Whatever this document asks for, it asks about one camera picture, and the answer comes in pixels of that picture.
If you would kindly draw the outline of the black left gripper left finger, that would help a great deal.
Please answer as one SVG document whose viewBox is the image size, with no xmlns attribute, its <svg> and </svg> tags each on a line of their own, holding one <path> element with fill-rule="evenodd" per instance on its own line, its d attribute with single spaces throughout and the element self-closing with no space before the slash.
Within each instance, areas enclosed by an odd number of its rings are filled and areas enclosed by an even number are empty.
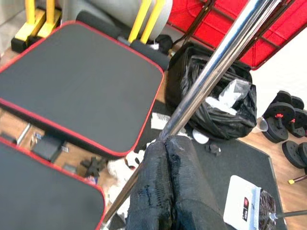
<svg viewBox="0 0 307 230">
<path fill-rule="evenodd" d="M 156 140 L 147 147 L 131 190 L 125 229 L 171 229 L 173 200 L 165 144 Z"/>
</svg>

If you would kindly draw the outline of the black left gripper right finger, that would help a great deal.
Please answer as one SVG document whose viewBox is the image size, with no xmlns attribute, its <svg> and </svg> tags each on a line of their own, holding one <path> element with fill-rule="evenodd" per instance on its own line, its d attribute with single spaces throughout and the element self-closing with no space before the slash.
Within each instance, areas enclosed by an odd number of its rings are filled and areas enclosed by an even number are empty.
<svg viewBox="0 0 307 230">
<path fill-rule="evenodd" d="M 174 193 L 175 229 L 227 229 L 192 141 L 185 136 L 170 136 L 165 145 Z"/>
</svg>

